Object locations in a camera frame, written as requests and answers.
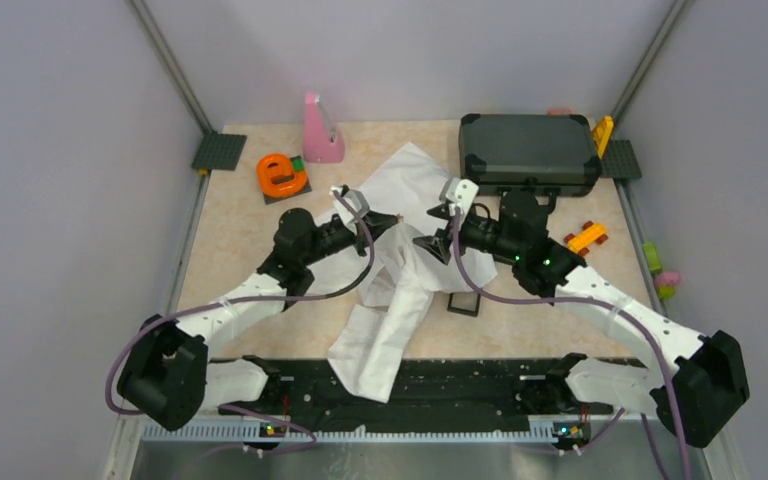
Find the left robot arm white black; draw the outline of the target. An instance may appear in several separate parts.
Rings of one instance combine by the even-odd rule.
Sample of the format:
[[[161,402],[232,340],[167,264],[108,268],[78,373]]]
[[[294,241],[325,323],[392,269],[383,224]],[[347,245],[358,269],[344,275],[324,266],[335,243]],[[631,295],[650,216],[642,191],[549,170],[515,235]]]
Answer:
[[[117,356],[105,384],[107,407],[120,415],[145,414],[168,431],[197,413],[245,402],[257,413],[279,404],[280,386],[265,368],[243,359],[213,362],[216,351],[261,320],[300,302],[322,300],[308,289],[311,265],[347,249],[372,260],[374,242],[399,219],[364,210],[316,224],[302,208],[285,211],[265,261],[241,285],[213,302],[147,319]]]

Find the white garment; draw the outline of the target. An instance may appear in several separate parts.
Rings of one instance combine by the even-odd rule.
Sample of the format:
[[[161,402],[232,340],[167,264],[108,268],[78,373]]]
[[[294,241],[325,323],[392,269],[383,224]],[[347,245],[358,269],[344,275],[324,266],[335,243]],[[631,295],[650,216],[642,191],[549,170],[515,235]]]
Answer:
[[[419,146],[408,142],[360,186],[372,210],[401,216],[375,242],[371,272],[349,295],[303,309],[320,327],[338,335],[326,358],[353,396],[390,399],[405,349],[426,317],[436,293],[469,291],[455,263],[443,264],[413,243],[444,222],[428,215],[450,173]]]

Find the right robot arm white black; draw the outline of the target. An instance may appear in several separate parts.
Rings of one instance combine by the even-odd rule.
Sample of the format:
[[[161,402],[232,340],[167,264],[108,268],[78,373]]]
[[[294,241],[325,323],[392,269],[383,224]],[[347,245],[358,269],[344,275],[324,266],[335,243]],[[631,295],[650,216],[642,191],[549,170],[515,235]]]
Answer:
[[[583,257],[552,239],[549,208],[530,193],[509,192],[496,218],[446,200],[429,209],[445,221],[414,244],[443,264],[474,249],[510,266],[525,304],[571,312],[623,345],[639,366],[573,355],[546,385],[549,404],[572,412],[583,402],[610,404],[657,417],[684,444],[705,448],[750,397],[740,343],[718,330],[685,327],[643,305],[603,278]]]

